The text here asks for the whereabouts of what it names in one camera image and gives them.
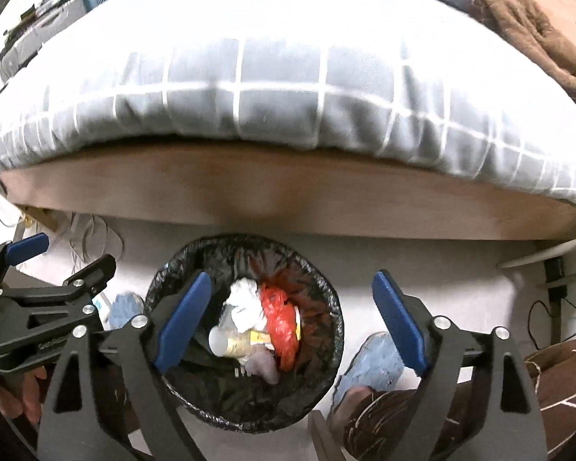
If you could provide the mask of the left hand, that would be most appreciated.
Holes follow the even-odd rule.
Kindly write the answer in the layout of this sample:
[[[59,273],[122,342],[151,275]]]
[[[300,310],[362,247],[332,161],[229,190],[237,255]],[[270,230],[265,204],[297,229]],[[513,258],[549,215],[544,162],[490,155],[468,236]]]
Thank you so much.
[[[15,387],[0,385],[0,412],[4,417],[14,420],[23,415],[32,425],[39,423],[42,414],[39,382],[47,377],[48,373],[42,366],[27,371],[22,383]]]

